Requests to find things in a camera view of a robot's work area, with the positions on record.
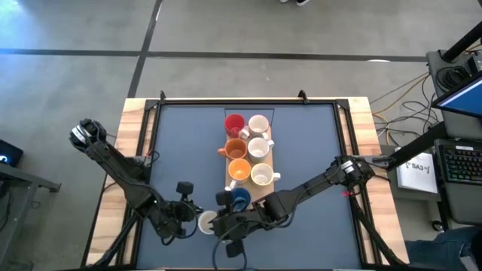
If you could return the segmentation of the plain orange mug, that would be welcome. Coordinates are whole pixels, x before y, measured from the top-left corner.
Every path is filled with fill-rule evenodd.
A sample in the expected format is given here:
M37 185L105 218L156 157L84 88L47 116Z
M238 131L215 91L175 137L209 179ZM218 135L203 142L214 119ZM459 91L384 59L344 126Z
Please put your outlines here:
M229 139L223 148L219 148L217 153L228 159L243 159L247 155L247 144L242 139Z

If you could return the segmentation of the person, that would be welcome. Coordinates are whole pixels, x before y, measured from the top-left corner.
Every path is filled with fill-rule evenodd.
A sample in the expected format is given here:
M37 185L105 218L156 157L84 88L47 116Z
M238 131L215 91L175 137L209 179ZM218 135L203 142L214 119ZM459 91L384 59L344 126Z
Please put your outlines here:
M405 241L410 265L443 271L482 271L482 227L461 227L433 240Z

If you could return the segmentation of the grey-green tile patterned mug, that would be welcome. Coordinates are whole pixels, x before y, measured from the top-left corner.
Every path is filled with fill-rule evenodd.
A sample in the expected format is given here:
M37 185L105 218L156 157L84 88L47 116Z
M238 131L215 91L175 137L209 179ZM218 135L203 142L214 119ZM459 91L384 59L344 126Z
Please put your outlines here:
M270 153L274 141L263 138L253 138L248 143L248 156L253 163L261 163Z

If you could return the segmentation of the black diagonal support beam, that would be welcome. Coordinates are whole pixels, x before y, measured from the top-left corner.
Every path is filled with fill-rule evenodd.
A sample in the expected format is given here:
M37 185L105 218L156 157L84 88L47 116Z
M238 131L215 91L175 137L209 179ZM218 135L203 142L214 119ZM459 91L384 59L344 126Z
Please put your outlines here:
M426 151L434 146L434 142L437 139L447 139L447 128L445 122L440 122L434 125L427 132L423 133L420 137L414 139L408 145L401 147L395 153L389 156L389 165L386 167L387 171L396 169L403 163L411 160L416 155Z

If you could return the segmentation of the white SA3 paper sign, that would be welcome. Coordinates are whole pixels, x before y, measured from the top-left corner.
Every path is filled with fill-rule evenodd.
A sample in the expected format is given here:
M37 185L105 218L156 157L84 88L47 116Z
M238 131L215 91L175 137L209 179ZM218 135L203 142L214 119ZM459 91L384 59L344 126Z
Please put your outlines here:
M396 169L398 186L409 190L438 193L433 156L421 153Z

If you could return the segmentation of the monitor with blue screen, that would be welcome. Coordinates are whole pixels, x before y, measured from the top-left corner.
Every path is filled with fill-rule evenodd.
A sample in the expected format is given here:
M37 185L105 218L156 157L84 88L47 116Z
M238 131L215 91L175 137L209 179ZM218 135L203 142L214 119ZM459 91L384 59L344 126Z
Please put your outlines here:
M432 107L482 118L482 71L438 97Z

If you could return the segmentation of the white ceramic mug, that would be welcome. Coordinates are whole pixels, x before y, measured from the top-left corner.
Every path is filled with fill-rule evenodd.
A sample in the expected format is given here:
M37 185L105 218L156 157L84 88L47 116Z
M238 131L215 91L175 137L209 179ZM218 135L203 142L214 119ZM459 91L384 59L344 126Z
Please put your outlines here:
M268 128L270 127L269 120L260 114L256 114L249 119L248 122L249 134L251 138L269 139Z

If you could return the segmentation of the grey metal desk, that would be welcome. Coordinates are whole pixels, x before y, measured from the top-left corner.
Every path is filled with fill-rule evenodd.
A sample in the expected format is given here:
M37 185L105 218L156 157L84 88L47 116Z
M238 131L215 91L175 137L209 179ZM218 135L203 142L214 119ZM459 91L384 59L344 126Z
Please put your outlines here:
M22 224L31 207L37 189L45 188L51 193L59 192L61 184L48 181L21 169L0 162L0 182L7 184L7 191L0 196L0 205L5 198L5 212L0 214L0 233L12 230Z

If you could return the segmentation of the red lattice patterned mug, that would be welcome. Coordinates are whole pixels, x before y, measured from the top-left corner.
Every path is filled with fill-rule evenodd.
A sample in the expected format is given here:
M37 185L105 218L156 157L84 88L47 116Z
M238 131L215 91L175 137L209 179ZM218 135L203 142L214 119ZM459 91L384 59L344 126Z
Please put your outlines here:
M213 235L214 230L212 220L217 218L217 216L218 213L215 211L204 211L202 214L200 214L197 222L199 230L206 235Z

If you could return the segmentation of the grey equipment cart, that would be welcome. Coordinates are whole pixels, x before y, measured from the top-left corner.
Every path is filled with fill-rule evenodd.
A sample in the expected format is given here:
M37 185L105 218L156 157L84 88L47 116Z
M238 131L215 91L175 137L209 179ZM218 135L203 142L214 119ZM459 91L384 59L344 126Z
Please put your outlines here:
M426 54L429 74L432 77L437 98L445 94L445 88L437 81L438 78L442 77L442 72L437 74L439 70L448 67L462 66L470 73L468 60L471 58L471 55L462 54L452 62L445 62L441 57L443 53L444 51L442 50L429 51ZM450 111L442 111L441 113L449 138L482 141L482 122L479 119Z

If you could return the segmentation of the yellow mug white handle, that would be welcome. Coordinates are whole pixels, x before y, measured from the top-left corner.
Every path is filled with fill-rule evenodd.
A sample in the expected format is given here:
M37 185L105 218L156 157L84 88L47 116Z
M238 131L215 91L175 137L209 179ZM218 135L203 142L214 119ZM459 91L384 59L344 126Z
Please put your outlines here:
M245 159L234 159L227 166L227 184L225 190L233 190L235 187L247 182L251 174L251 164Z

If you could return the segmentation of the black device with light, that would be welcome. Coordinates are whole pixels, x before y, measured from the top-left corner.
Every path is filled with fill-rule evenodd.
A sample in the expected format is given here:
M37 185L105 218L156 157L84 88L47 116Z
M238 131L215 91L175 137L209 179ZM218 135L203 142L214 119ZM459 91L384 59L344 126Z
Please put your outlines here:
M0 139L0 163L17 167L23 156L23 150Z

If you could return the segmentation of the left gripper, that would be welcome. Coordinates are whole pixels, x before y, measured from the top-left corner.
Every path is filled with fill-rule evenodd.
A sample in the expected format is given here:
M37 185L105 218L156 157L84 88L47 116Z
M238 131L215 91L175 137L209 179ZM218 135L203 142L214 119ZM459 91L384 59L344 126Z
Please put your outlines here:
M169 201L161 212L160 223L157 225L157 234L160 237L191 237L196 229L191 233L182 227L184 222L191 222L196 219L196 215L203 212L203 208L197 206L190 198L194 192L194 185L188 181L177 183L176 191L180 193L179 201Z

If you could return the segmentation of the blue-grey table mat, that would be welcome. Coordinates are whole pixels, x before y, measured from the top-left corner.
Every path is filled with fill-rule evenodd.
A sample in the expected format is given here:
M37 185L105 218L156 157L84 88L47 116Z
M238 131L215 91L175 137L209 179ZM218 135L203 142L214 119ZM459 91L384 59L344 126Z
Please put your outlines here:
M217 153L226 143L227 110L272 108L273 168L281 174L276 190L292 189L324 172L340 155L330 105L164 107L160 114L151 183L165 199L179 199L177 183L194 185L192 200L216 210L215 195L225 187L226 160ZM137 266L169 268L358 268L360 260L345 189L333 186L301 203L289 227L258 230L243 241L246 255L228 258L223 243L196 230L187 239L162 244L149 222L142 227Z

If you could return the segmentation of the black frame wooden shelf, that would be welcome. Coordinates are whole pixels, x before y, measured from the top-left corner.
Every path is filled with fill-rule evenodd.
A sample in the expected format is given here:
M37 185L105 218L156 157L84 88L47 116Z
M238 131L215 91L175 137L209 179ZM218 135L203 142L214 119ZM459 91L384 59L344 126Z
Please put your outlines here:
M242 115L244 117L245 121L246 121L246 127L247 128L249 128L248 122L249 122L249 119L252 116L254 116L256 114L264 115L269 120L269 123L270 123L270 127L268 128L267 133L268 133L269 139L272 140L271 125L272 125L272 120L273 120L273 116L274 116L274 110L272 108L256 108L254 110L251 110L251 109L227 110L226 111L226 117L229 114L240 114L240 115ZM247 139L243 139L247 144L247 150L248 150L248 143L251 139L253 139L253 138L251 138L250 136ZM247 152L246 157L243 158L243 159L248 160L251 164L251 167L253 167L255 164L258 164L258 163L253 163L249 159L248 152ZM231 161L232 161L231 159L226 158L225 186L227 184L227 166L229 165L229 163ZM271 148L270 153L267 155L266 159L264 161L262 161L261 163L266 163L266 164L272 166L272 168L273 168L273 148ZM238 187L245 188L251 195L251 201L256 201L256 200L260 199L261 197L266 196L267 194L273 192L274 191L274 184L275 184L275 181L272 184L268 184L267 186L256 185L253 182L253 180L251 179L251 174L250 174L250 177L248 178L246 183L241 184L241 185L239 185L235 188L238 188Z

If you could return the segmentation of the orange leaf patterned mug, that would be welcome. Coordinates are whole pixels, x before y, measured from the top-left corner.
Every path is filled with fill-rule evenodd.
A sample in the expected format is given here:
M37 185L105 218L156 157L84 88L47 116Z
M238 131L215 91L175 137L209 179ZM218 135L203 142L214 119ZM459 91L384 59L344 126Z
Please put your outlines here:
M267 186L280 178L281 174L274 172L272 166L266 163L258 163L252 167L251 179L256 185Z

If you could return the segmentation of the black aluminium table frame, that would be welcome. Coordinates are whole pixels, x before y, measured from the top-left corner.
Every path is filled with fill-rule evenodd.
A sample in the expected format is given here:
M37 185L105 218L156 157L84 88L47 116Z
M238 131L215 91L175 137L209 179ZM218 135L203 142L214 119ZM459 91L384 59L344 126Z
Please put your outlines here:
M214 105L231 107L241 105L275 104L312 105L316 102L334 103L335 123L341 136L341 149L347 154L378 155L380 146L368 98L366 97L250 97L250 98L128 98L124 103L114 146L130 156L148 153L154 147L154 110L159 101L165 105ZM384 169L376 168L376 176L363 186L355 187L357 202L371 219L384 242L400 260L408 262L400 222L395 208L392 184ZM110 178L105 179L94 217L90 237L81 262L86 266L98 261L116 235L121 231L129 214L126 201Z

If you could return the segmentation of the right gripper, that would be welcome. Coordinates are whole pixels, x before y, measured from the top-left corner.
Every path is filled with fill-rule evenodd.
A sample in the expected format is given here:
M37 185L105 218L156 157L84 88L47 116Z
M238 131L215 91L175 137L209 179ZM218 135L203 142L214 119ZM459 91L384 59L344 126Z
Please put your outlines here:
M219 207L218 216L212 219L212 230L221 240L230 240L225 245L228 258L234 258L244 253L242 239L250 233L261 229L264 212L249 209L243 212L233 212L233 193L230 190L218 192L215 195Z

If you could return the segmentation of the black pole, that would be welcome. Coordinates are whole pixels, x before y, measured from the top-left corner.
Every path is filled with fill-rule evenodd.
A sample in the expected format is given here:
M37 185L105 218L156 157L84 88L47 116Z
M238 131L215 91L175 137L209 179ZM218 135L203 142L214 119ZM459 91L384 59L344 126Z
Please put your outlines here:
M442 54L442 60L445 62L452 62L457 58L464 50L476 42L482 37L482 32L467 33L459 41L457 41L449 50Z

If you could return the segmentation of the red and white mug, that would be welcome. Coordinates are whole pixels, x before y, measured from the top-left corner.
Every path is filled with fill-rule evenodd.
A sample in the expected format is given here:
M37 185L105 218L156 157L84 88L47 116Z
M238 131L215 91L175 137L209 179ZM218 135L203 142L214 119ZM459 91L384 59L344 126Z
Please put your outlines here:
M240 114L229 114L224 120L224 129L231 139L247 139L250 136L246 121Z

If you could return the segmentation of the blue mug white handle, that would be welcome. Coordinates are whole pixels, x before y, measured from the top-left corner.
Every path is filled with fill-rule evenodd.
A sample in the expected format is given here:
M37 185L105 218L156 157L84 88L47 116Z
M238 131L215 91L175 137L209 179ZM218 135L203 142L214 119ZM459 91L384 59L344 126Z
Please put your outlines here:
M242 187L238 187L232 190L233 194L233 210L235 212L241 212L246 210L251 203L250 193Z

